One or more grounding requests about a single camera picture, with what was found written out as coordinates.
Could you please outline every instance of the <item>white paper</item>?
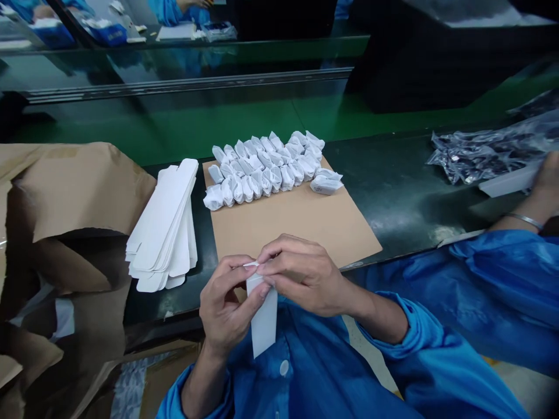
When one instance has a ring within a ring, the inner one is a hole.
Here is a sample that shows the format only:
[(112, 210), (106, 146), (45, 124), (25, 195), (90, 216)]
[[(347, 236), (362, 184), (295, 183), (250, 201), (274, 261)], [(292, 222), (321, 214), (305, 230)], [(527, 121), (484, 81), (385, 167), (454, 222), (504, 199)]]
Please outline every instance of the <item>white paper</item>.
[[(253, 262), (248, 265), (257, 265), (258, 262)], [(254, 274), (246, 280), (246, 293), (252, 294), (252, 291), (264, 282), (261, 275)], [(252, 336), (252, 352), (254, 358), (275, 343), (275, 333), (278, 320), (278, 292), (275, 288), (271, 288), (266, 295), (266, 299), (262, 307), (258, 309), (250, 322), (251, 336)]]

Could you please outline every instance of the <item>person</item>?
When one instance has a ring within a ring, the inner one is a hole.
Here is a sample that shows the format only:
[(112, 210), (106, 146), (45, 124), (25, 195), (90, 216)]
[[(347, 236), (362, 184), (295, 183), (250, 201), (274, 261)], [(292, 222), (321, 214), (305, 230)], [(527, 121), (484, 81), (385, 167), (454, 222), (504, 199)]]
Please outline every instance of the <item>person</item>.
[[(37, 19), (56, 17), (54, 10), (41, 0), (1, 0), (1, 2), (10, 6), (28, 23), (35, 23)], [(87, 12), (95, 15), (95, 12), (85, 0), (62, 0), (62, 2), (72, 12)]]
[(554, 214), (559, 151), (548, 154), (531, 195), (477, 238), (357, 269), (352, 280), (421, 303), (487, 357), (559, 378)]
[(164, 26), (192, 20), (204, 24), (210, 21), (208, 9), (214, 5), (214, 0), (149, 0), (149, 5)]
[[(206, 339), (159, 419), (528, 417), (464, 338), (420, 304), (350, 282), (319, 244), (281, 235), (264, 246), (258, 267), (244, 267), (252, 261), (223, 258), (203, 289)], [(265, 282), (239, 303), (233, 289), (255, 271)], [(270, 286), (280, 294), (277, 338), (254, 359), (249, 325)], [(382, 352), (405, 401), (351, 347), (341, 314)]]

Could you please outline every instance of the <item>white folded paper packet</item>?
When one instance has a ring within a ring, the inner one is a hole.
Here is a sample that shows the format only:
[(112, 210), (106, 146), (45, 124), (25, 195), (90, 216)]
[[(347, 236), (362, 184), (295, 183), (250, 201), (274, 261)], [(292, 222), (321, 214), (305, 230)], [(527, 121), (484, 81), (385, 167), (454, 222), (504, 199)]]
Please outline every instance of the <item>white folded paper packet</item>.
[(316, 176), (310, 183), (310, 188), (316, 193), (321, 193), (323, 195), (332, 195), (338, 189), (340, 189), (344, 184), (339, 180), (328, 179), (325, 176)]
[(231, 178), (231, 190), (233, 191), (233, 199), (237, 204), (242, 204), (245, 202), (243, 197), (243, 184), (240, 181), (239, 176), (233, 176)]
[(233, 176), (235, 174), (235, 170), (229, 163), (222, 163), (220, 166), (220, 170), (223, 177)]
[(211, 165), (208, 167), (208, 172), (215, 184), (220, 184), (225, 179), (218, 165)]
[(261, 137), (260, 142), (262, 143), (262, 147), (264, 147), (266, 152), (275, 151), (275, 147), (272, 145), (268, 137)]
[(223, 194), (221, 193), (221, 185), (210, 186), (204, 197), (204, 205), (210, 211), (217, 211), (223, 207)]
[(257, 155), (252, 155), (249, 158), (250, 165), (254, 167), (255, 170), (264, 170), (264, 165), (260, 161)]
[(295, 177), (289, 166), (282, 166), (279, 168), (281, 170), (281, 187), (282, 191), (288, 191), (293, 189), (295, 184)]
[(235, 152), (237, 153), (237, 156), (239, 156), (239, 158), (248, 157), (246, 154), (245, 145), (241, 140), (237, 140), (237, 143), (235, 144)]
[(281, 187), (281, 170), (279, 167), (265, 168), (263, 175), (272, 185), (272, 193), (278, 193)]
[(295, 179), (293, 186), (299, 186), (301, 183), (303, 183), (303, 179), (305, 178), (303, 168), (297, 160), (293, 160), (291, 163), (289, 163), (288, 167), (291, 169), (293, 178)]
[(251, 203), (252, 199), (254, 199), (254, 189), (249, 184), (249, 180), (254, 182), (250, 176), (245, 176), (240, 181), (243, 185), (243, 199), (246, 203)]
[(301, 155), (304, 153), (305, 148), (302, 145), (299, 144), (294, 144), (294, 143), (287, 143), (285, 145), (285, 148), (289, 151), (289, 153), (291, 154), (291, 158), (295, 158), (298, 155)]
[(223, 182), (221, 182), (221, 194), (223, 196), (223, 203), (228, 207), (232, 207), (235, 203), (233, 199), (233, 191), (231, 190), (231, 181), (233, 176), (226, 176)]
[(253, 183), (250, 185), (254, 190), (254, 199), (260, 199), (262, 196), (262, 172), (260, 170), (256, 170), (251, 173), (250, 178), (252, 179)]
[(214, 155), (215, 159), (220, 163), (220, 165), (222, 165), (223, 163), (229, 163), (229, 158), (225, 155), (220, 146), (214, 145), (211, 148), (211, 153)]
[(254, 172), (255, 168), (252, 167), (252, 164), (250, 164), (250, 161), (247, 158), (239, 157), (238, 161), (245, 174), (249, 175)]
[(270, 140), (270, 142), (274, 146), (276, 152), (279, 152), (281, 149), (283, 149), (284, 144), (281, 142), (280, 138), (277, 135), (274, 134), (273, 131), (270, 133), (270, 136), (269, 136), (268, 139)]
[(245, 151), (246, 151), (246, 156), (247, 157), (256, 155), (258, 153), (258, 150), (254, 146), (254, 143), (252, 142), (252, 140), (246, 140), (245, 141)]
[[(252, 262), (245, 266), (256, 265)], [(261, 275), (254, 274), (246, 280), (246, 293), (251, 295), (254, 289), (264, 282)], [(275, 343), (275, 333), (278, 320), (278, 292), (271, 288), (266, 295), (264, 304), (258, 309), (250, 322), (252, 336), (252, 352), (254, 359)]]
[(344, 177), (343, 175), (340, 175), (337, 172), (331, 171), (330, 169), (324, 169), (324, 168), (317, 169), (314, 175), (324, 176), (326, 179), (330, 179), (330, 180), (342, 180), (342, 177)]
[(231, 168), (234, 170), (234, 175), (239, 177), (243, 177), (244, 175), (246, 175), (245, 170), (240, 165), (240, 162), (238, 160), (231, 160), (229, 166), (231, 166)]
[(320, 149), (314, 143), (309, 142), (305, 146), (305, 155), (307, 153), (312, 155), (318, 161), (322, 160), (322, 151), (320, 151)]
[(264, 149), (264, 146), (262, 145), (262, 143), (260, 142), (260, 139), (258, 137), (252, 136), (250, 138), (250, 141), (252, 141), (252, 144), (254, 145), (254, 148), (256, 149), (256, 152), (266, 151), (266, 149)]
[(260, 162), (262, 163), (262, 165), (266, 168), (272, 168), (275, 165), (272, 163), (272, 159), (270, 158), (270, 155), (268, 154), (268, 152), (266, 151), (259, 151), (258, 152), (258, 160), (260, 160)]
[(291, 134), (291, 137), (298, 138), (303, 147), (307, 145), (307, 137), (305, 137), (301, 131), (294, 131), (293, 134)]
[(322, 149), (326, 144), (324, 140), (318, 139), (316, 136), (312, 135), (309, 131), (306, 132), (305, 137), (307, 138), (308, 141), (316, 145), (316, 147), (318, 147), (320, 151), (322, 151)]
[(270, 160), (272, 160), (272, 163), (277, 167), (283, 166), (285, 164), (283, 156), (276, 151), (268, 152), (268, 156), (270, 156)]
[(303, 169), (303, 182), (308, 182), (313, 179), (315, 173), (315, 166), (314, 163), (308, 160), (309, 158), (304, 155), (297, 156), (297, 161), (301, 165)]

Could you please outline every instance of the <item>finger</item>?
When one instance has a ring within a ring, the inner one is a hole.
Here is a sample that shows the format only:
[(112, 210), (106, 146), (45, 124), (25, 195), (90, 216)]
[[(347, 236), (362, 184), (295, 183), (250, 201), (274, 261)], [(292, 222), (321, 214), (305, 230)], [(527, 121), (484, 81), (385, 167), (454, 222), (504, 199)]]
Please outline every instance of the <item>finger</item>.
[(256, 269), (259, 275), (284, 274), (294, 272), (296, 274), (312, 275), (317, 272), (318, 256), (312, 254), (292, 253), (283, 251), (274, 259), (268, 260)]
[(233, 269), (246, 265), (247, 263), (254, 262), (254, 259), (248, 255), (231, 255), (221, 258), (220, 263), (214, 271), (213, 277), (225, 275)]
[(242, 326), (248, 326), (258, 309), (264, 304), (270, 289), (271, 286), (268, 283), (259, 284), (253, 289), (245, 302), (235, 310), (235, 318)]
[(256, 260), (258, 263), (262, 264), (283, 251), (302, 254), (320, 254), (324, 251), (324, 248), (322, 248), (322, 246), (318, 243), (313, 243), (305, 239), (300, 239), (299, 237), (283, 234), (273, 242), (266, 244), (262, 248), (262, 251)]
[(214, 279), (211, 295), (214, 301), (223, 301), (227, 293), (256, 272), (256, 266), (238, 267)]
[(275, 287), (277, 292), (301, 307), (309, 300), (310, 289), (306, 285), (296, 283), (294, 280), (282, 274), (265, 276), (264, 281)]

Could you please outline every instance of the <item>workbench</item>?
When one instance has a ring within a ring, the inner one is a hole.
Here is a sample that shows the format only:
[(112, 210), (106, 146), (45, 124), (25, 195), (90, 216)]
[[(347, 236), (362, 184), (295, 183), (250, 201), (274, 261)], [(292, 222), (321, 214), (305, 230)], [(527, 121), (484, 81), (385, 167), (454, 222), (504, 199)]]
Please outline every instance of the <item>workbench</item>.
[[(503, 212), (512, 210), (521, 193), (489, 199), (476, 185), (451, 185), (441, 167), (426, 165), (433, 152), (431, 132), (383, 134), (331, 141), (323, 154), (368, 221), (383, 250), (342, 270), (403, 257), (436, 247), (442, 240), (489, 227)], [(200, 292), (218, 263), (210, 211), (202, 199), (206, 187), (200, 159), (192, 193), (192, 211), (198, 264), (180, 287), (157, 293), (139, 293), (133, 281), (125, 312), (125, 326), (162, 325), (196, 319)], [(145, 169), (157, 176), (168, 165)], [(191, 326), (200, 327), (199, 321)]]

